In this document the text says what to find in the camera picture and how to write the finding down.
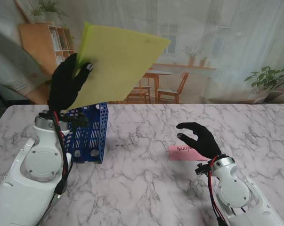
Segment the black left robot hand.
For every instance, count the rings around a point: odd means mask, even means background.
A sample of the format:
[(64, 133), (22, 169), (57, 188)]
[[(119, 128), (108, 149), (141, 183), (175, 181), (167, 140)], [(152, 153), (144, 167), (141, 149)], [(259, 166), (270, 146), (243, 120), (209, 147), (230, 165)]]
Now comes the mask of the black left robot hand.
[(79, 91), (86, 82), (93, 64), (85, 63), (79, 73), (73, 77), (77, 54), (71, 54), (54, 71), (51, 80), (48, 106), (56, 113), (68, 109), (76, 100)]

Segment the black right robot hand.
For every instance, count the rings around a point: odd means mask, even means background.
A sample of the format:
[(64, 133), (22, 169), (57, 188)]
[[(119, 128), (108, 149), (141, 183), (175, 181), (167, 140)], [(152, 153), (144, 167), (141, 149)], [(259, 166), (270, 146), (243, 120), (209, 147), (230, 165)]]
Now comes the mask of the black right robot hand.
[(197, 140), (192, 139), (183, 133), (178, 133), (177, 138), (179, 138), (189, 147), (195, 149), (203, 157), (214, 159), (216, 156), (222, 155), (214, 136), (203, 125), (200, 125), (197, 122), (183, 122), (178, 124), (176, 128), (189, 129), (195, 135), (197, 135)]

